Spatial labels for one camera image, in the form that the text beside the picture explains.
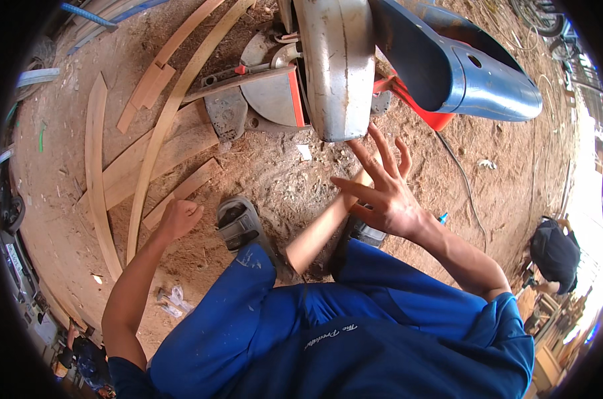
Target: worker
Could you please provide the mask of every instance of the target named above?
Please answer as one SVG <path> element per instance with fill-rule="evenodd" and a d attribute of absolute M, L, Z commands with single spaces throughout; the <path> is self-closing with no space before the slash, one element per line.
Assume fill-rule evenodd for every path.
<path fill-rule="evenodd" d="M 58 363 L 54 367 L 54 374 L 58 380 L 66 376 L 74 356 L 77 371 L 86 384 L 102 397 L 108 397 L 108 392 L 111 390 L 109 386 L 111 376 L 106 362 L 106 352 L 104 348 L 98 348 L 90 339 L 80 336 L 74 321 L 69 319 L 66 347 L 58 355 Z"/>
<path fill-rule="evenodd" d="M 543 217 L 530 240 L 530 256 L 543 278 L 532 288 L 548 294 L 567 294 L 577 286 L 580 247 L 569 220 Z"/>
<path fill-rule="evenodd" d="M 373 124 L 369 134 L 383 164 L 359 140 L 348 145 L 374 188 L 332 182 L 369 204 L 351 209 L 362 223 L 424 248 L 463 291 L 357 239 L 347 242 L 335 283 L 273 288 L 277 260 L 252 205 L 233 197 L 217 215 L 236 258 L 147 363 L 136 334 L 155 269 L 204 211 L 174 200 L 114 285 L 102 318 L 119 398 L 523 396 L 534 343 L 503 270 L 417 203 L 406 184 L 408 147 L 396 140 L 397 165 Z"/>

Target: power cord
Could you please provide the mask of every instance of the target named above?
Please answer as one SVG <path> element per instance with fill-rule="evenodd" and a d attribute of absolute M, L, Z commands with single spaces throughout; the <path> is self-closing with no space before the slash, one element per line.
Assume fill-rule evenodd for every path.
<path fill-rule="evenodd" d="M 450 154 L 452 159 L 455 160 L 455 163 L 457 164 L 457 166 L 459 167 L 459 170 L 461 171 L 461 174 L 463 175 L 463 178 L 465 180 L 465 186 L 467 187 L 467 193 L 470 195 L 470 205 L 472 207 L 472 212 L 474 213 L 474 218 L 476 218 L 476 222 L 479 223 L 479 227 L 481 228 L 481 232 L 483 233 L 483 252 L 487 252 L 487 250 L 488 250 L 488 234 L 485 232 L 485 229 L 483 228 L 483 225 L 481 224 L 481 220 L 479 219 L 479 214 L 476 212 L 476 207 L 474 206 L 474 199 L 472 197 L 472 189 L 470 188 L 470 181 L 467 179 L 467 175 L 465 174 L 463 167 L 461 166 L 461 164 L 459 164 L 459 161 L 457 160 L 457 156 L 450 149 L 448 142 L 443 138 L 443 136 L 441 135 L 440 132 L 437 132 L 436 130 L 434 132 L 437 133 L 437 137 L 439 137 L 439 139 L 443 143 L 443 146 L 448 150 L 448 153 Z"/>

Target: sawdust-covered floor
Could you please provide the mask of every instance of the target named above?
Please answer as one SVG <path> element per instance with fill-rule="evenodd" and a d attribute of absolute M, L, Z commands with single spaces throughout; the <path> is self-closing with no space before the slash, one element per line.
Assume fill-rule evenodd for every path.
<path fill-rule="evenodd" d="M 115 125 L 142 73 L 155 54 L 201 1 L 171 0 L 121 23 L 113 34 L 102 34 L 72 56 L 65 53 L 72 44 L 67 32 L 58 39 L 55 67 L 60 77 L 22 103 L 19 125 L 14 129 L 16 154 L 10 160 L 14 183 L 25 198 L 27 212 L 22 234 L 41 281 L 60 307 L 74 318 L 82 318 L 99 329 L 102 311 L 113 281 L 102 258 L 92 225 L 75 206 L 84 177 L 84 125 L 88 94 L 99 71 L 109 89 L 104 125 L 104 166 L 142 134 L 151 129 L 170 89 L 165 89 L 151 110 L 138 112 L 126 135 Z M 201 76 L 234 67 L 252 28 L 269 20 L 277 9 L 274 0 L 258 0 L 255 10 L 231 30 L 213 53 Z M 516 19 L 504 0 L 496 18 L 501 28 L 513 30 L 526 44 L 528 30 Z M 221 5 L 189 36 L 170 60 L 177 69 L 169 88 L 189 58 L 232 1 Z M 478 2 L 437 1 L 473 20 L 497 40 L 502 37 Z M 543 114 L 525 123 L 503 123 L 470 116 L 457 116 L 442 134 L 465 168 L 473 188 L 479 217 L 487 231 L 487 252 L 510 277 L 513 290 L 522 249 L 542 214 L 559 210 L 568 160 L 575 154 L 575 125 L 562 94 L 559 64 L 551 60 L 541 41 L 532 51 L 516 51 L 506 45 L 523 68 L 541 87 L 545 100 Z M 540 78 L 545 74 L 553 90 Z M 547 96 L 551 97 L 550 109 Z M 483 235 L 471 212 L 462 176 L 433 131 L 404 104 L 393 99 L 385 116 L 374 121 L 388 139 L 405 140 L 414 167 L 408 184 L 419 202 L 435 215 L 449 213 L 447 226 L 473 245 L 483 247 Z M 41 123 L 44 150 L 38 150 Z M 309 144 L 313 160 L 301 162 L 296 144 Z M 215 232 L 215 208 L 226 196 L 242 194 L 256 204 L 267 234 L 283 248 L 337 193 L 330 175 L 350 176 L 357 168 L 344 144 L 322 145 L 313 132 L 274 134 L 246 132 L 232 148 L 219 153 L 217 146 L 199 154 L 150 185 L 145 212 L 211 157 L 224 173 L 197 190 L 191 199 L 204 204 L 199 225 L 173 243 L 164 254 L 149 293 L 139 339 L 147 355 L 153 355 L 162 339 L 180 321 L 164 313 L 155 299 L 157 287 L 183 287 L 185 299 L 196 305 L 232 256 Z M 479 169 L 476 163 L 489 159 L 496 170 Z M 127 229 L 132 196 L 109 212 L 114 242 L 125 263 Z M 149 236 L 141 227 L 140 244 Z M 322 254 L 309 273 L 311 280 L 328 277 Z M 382 249 L 446 283 L 448 273 L 427 253 L 403 239 L 389 237 Z M 103 276 L 99 285 L 91 273 Z"/>

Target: blue shirt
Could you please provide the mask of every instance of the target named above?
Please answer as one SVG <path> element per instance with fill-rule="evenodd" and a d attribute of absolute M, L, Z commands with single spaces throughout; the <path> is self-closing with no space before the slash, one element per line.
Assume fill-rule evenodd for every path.
<path fill-rule="evenodd" d="M 494 299 L 474 331 L 496 325 L 488 346 L 365 317 L 335 317 L 273 347 L 230 380 L 219 398 L 374 396 L 520 398 L 531 381 L 534 341 L 511 293 Z M 119 398 L 160 398 L 147 373 L 109 358 Z"/>

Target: right hand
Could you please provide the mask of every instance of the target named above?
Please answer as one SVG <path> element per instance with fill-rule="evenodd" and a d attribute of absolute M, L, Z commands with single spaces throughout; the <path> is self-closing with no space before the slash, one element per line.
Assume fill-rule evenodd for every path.
<path fill-rule="evenodd" d="M 368 133 L 377 144 L 383 166 L 359 140 L 350 140 L 346 144 L 352 148 L 363 168 L 375 182 L 375 188 L 334 176 L 330 180 L 344 192 L 372 205 L 373 209 L 367 209 L 355 203 L 350 210 L 368 226 L 417 242 L 424 223 L 433 216 L 417 203 L 415 196 L 406 185 L 406 178 L 412 165 L 408 146 L 400 139 L 395 140 L 401 152 L 401 164 L 397 166 L 388 142 L 372 122 L 368 126 Z"/>
<path fill-rule="evenodd" d="M 203 214 L 202 205 L 192 201 L 172 199 L 166 206 L 155 232 L 168 241 L 182 238 L 195 227 Z"/>

